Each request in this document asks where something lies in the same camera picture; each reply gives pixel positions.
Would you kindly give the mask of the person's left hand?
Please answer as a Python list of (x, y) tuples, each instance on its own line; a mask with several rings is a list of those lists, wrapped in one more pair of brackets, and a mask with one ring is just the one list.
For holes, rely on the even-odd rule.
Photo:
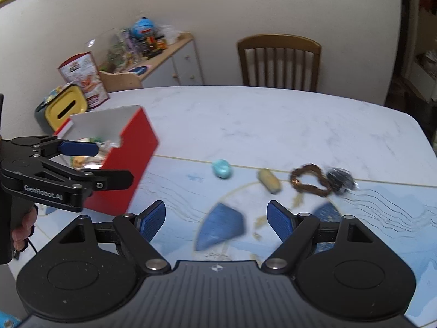
[(22, 224), (15, 228), (12, 233), (13, 247), (21, 252), (25, 249), (26, 240), (32, 235), (33, 227), (37, 219), (37, 207), (32, 205), (30, 211), (22, 218)]

